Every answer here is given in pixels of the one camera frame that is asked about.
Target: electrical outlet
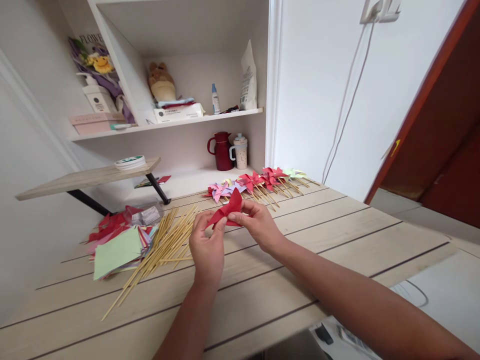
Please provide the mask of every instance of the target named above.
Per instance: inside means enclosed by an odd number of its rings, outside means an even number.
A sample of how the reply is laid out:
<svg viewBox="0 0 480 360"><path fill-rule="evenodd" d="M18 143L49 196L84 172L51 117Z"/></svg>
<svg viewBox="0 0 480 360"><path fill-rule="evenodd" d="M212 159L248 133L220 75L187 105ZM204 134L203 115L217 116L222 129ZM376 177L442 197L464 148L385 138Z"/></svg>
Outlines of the electrical outlet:
<svg viewBox="0 0 480 360"><path fill-rule="evenodd" d="M368 24L373 21L372 10L379 0L365 0L360 17L360 24ZM391 23L396 21L401 10L401 0L380 0L380 12L377 14L379 23Z"/></svg>

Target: white bag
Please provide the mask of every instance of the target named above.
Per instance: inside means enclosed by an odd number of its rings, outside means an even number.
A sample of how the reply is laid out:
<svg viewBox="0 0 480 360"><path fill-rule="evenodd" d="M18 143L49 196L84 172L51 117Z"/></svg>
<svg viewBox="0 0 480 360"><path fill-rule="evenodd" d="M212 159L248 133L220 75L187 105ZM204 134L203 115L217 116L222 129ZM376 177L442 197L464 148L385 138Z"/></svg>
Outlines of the white bag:
<svg viewBox="0 0 480 360"><path fill-rule="evenodd" d="M257 67L252 52L252 42L248 40L245 53L241 58L243 82L241 84L240 110L257 108Z"/></svg>

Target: door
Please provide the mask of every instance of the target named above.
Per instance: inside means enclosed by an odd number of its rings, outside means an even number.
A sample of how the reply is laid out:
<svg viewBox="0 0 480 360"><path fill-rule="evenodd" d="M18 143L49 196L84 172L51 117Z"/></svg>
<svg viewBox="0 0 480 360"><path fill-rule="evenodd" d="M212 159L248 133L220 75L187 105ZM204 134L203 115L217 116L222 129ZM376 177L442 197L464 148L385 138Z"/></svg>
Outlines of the door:
<svg viewBox="0 0 480 360"><path fill-rule="evenodd" d="M435 182L423 206L480 228L480 121Z"/></svg>
<svg viewBox="0 0 480 360"><path fill-rule="evenodd" d="M381 188L419 199L480 116L480 6L449 56Z"/></svg>

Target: forearm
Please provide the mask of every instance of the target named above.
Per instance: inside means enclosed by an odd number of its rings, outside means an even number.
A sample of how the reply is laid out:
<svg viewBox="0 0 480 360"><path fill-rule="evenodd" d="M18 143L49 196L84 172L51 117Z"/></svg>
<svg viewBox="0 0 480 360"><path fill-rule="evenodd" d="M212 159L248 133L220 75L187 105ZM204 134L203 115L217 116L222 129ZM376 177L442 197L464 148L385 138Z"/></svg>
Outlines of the forearm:
<svg viewBox="0 0 480 360"><path fill-rule="evenodd" d="M330 314L381 357L475 356L436 321L383 285L289 240L279 244L269 253L294 273Z"/></svg>
<svg viewBox="0 0 480 360"><path fill-rule="evenodd" d="M218 286L194 281L153 360L201 359Z"/></svg>

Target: finger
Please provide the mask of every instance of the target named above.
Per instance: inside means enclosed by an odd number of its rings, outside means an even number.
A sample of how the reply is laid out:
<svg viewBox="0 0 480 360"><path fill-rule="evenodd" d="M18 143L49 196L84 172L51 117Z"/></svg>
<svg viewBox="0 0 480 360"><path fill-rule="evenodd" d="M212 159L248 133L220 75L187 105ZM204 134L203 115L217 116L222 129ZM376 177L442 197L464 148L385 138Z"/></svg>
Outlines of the finger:
<svg viewBox="0 0 480 360"><path fill-rule="evenodd" d="M256 208L257 202L251 200L241 201L241 211L245 214L249 214Z"/></svg>
<svg viewBox="0 0 480 360"><path fill-rule="evenodd" d="M197 227L197 224L202 217L210 216L210 218L211 218L214 215L214 213L215 213L215 211L213 211L213 210L202 211L202 212L198 213L195 216L195 220L193 221L193 228L195 229Z"/></svg>
<svg viewBox="0 0 480 360"><path fill-rule="evenodd" d="M238 225L242 225L247 229L253 224L254 219L241 212L231 212L228 214L228 219L236 222Z"/></svg>
<svg viewBox="0 0 480 360"><path fill-rule="evenodd" d="M210 219L212 218L213 214L210 213L200 213L195 217L195 222L193 222L193 231L192 233L198 234L205 230L207 224L209 223Z"/></svg>
<svg viewBox="0 0 480 360"><path fill-rule="evenodd" d="M227 223L227 218L222 217L217 223L215 228L213 229L213 234L211 235L212 238L222 238L224 237L225 233L225 224Z"/></svg>

